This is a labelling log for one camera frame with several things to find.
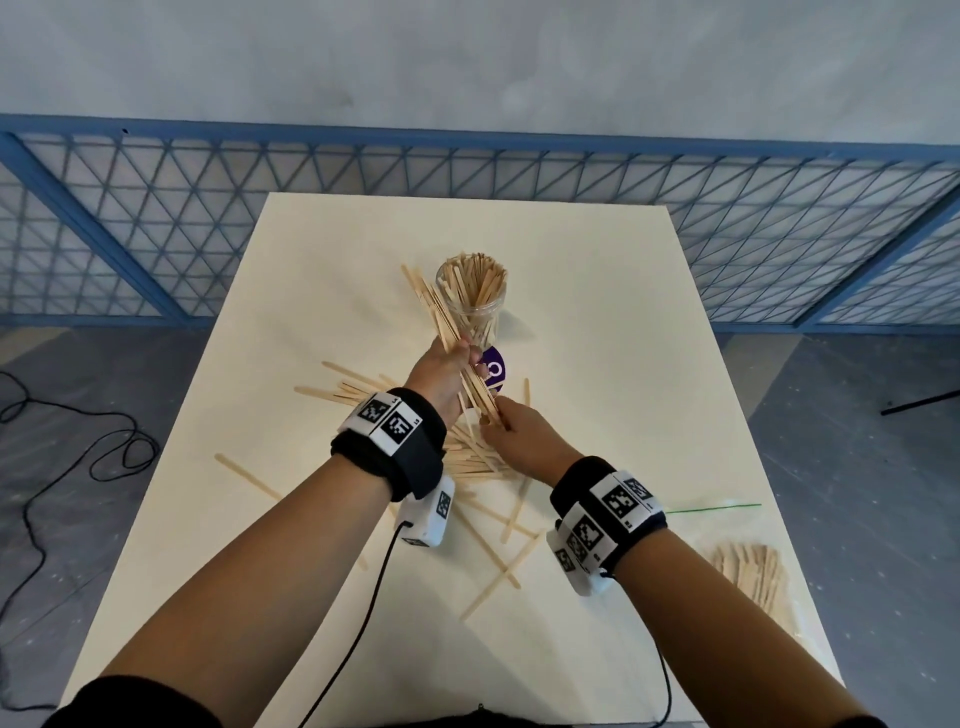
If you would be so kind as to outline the person's left hand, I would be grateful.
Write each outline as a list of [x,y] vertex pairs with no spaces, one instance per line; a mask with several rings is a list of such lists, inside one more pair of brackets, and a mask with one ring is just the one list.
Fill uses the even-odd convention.
[[404,388],[420,395],[434,407],[447,428],[457,422],[462,412],[462,373],[452,366],[454,345],[446,349],[442,340],[436,338],[414,364],[403,384]]

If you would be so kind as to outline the person's right hand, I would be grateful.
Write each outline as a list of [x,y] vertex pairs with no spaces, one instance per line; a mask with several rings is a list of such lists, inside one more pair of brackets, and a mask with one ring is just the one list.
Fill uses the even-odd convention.
[[526,417],[519,434],[483,438],[510,468],[553,488],[584,455],[536,409],[527,406]]

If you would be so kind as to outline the bundle of wooden sticks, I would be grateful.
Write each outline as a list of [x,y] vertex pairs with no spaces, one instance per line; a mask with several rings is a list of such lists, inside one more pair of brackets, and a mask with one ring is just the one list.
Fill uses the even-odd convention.
[[447,350],[467,338],[482,352],[498,340],[509,274],[492,256],[460,253],[443,261],[433,276],[419,268],[400,270]]

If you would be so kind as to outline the person's left forearm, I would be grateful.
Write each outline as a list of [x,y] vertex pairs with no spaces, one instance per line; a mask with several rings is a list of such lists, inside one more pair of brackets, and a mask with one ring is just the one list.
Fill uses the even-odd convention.
[[182,585],[102,672],[172,688],[251,728],[330,612],[391,501],[331,456]]

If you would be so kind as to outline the person's right forearm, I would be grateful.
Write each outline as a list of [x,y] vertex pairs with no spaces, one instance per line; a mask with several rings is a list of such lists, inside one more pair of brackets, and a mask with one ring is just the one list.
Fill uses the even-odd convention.
[[887,728],[671,530],[634,544],[614,575],[709,728]]

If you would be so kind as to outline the purple jar lid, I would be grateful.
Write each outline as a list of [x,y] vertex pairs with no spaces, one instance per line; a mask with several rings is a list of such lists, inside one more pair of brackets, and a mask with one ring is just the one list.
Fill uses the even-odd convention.
[[477,366],[474,368],[475,373],[483,374],[480,368],[483,368],[486,372],[485,376],[481,376],[486,388],[498,394],[506,383],[507,368],[503,355],[496,346],[489,346],[483,351]]

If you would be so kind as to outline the scattered pile of wooden sticks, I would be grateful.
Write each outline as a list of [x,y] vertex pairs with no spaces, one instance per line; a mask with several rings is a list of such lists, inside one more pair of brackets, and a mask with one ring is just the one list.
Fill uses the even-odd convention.
[[[330,361],[323,361],[322,366],[342,375],[342,380],[337,384],[335,390],[297,385],[294,387],[294,392],[335,404],[358,405],[362,401],[362,396],[398,385],[396,381],[384,373],[379,374],[377,378],[372,378]],[[456,424],[451,428],[444,446],[446,449],[446,455],[443,458],[444,473],[452,478],[456,487],[457,498],[463,500],[466,506],[480,511],[503,525],[508,535],[519,532],[529,540],[516,557],[510,563],[507,563],[500,558],[498,552],[485,540],[473,523],[461,513],[459,505],[451,503],[454,517],[460,521],[465,530],[486,552],[486,555],[499,571],[498,576],[463,610],[460,621],[464,623],[493,596],[502,582],[509,582],[517,590],[522,588],[515,575],[516,570],[533,552],[534,548],[545,539],[546,535],[518,524],[519,513],[522,509],[521,501],[517,503],[517,509],[510,516],[504,516],[476,500],[477,494],[471,489],[472,485],[494,480],[510,480],[514,473],[507,467],[502,458],[483,443],[479,435],[474,432],[474,420],[470,415],[463,416],[463,424]]]

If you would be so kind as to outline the black left wrist band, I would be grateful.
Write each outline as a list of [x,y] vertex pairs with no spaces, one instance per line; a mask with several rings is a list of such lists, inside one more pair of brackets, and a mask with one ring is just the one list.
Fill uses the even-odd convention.
[[342,455],[369,475],[386,480],[394,503],[421,500],[443,475],[448,427],[436,408],[405,387],[375,392],[338,428],[331,455]]

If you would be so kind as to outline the black wrist band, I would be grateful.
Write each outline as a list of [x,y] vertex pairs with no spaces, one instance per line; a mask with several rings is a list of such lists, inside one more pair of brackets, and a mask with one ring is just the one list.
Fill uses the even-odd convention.
[[640,480],[597,456],[575,463],[549,496],[555,529],[590,574],[614,575],[641,540],[667,527],[663,506]]
[[443,475],[448,427],[436,408],[405,387],[375,392],[338,428],[331,455],[342,455],[369,475],[386,480],[394,503],[421,500]]

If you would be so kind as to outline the black right wrist band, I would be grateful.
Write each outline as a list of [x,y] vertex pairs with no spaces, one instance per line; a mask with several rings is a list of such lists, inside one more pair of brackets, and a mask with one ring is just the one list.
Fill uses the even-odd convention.
[[641,540],[667,527],[663,506],[640,480],[597,456],[575,463],[549,496],[555,529],[590,574],[614,575]]

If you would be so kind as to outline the clear bag of wooden sticks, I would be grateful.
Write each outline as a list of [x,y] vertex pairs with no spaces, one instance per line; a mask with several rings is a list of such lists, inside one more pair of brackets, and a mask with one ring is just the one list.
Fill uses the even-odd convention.
[[725,541],[714,547],[707,560],[728,582],[760,608],[784,631],[798,640],[786,567],[773,546]]

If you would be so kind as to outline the blue metal mesh fence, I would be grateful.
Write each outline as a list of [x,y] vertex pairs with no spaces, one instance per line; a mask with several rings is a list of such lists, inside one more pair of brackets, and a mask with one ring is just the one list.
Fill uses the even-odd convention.
[[202,327],[274,192],[665,207],[715,334],[960,336],[960,144],[0,114],[0,326]]

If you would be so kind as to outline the black stand leg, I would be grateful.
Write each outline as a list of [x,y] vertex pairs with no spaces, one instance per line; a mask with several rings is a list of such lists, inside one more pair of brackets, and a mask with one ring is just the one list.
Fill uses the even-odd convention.
[[960,398],[960,389],[951,390],[942,394],[935,394],[935,395],[918,399],[912,402],[899,404],[895,406],[889,406],[885,409],[880,410],[879,415],[881,417],[887,417],[895,414],[901,414],[903,412],[907,412],[910,410],[937,405],[937,404],[948,402],[958,398]]

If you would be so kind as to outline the person's black shirt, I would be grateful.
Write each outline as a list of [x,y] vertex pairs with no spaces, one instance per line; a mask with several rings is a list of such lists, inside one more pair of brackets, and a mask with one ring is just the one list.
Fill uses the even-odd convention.
[[[41,728],[224,728],[214,713],[174,688],[137,676],[100,677],[85,685]],[[476,709],[373,728],[550,728],[529,719]]]

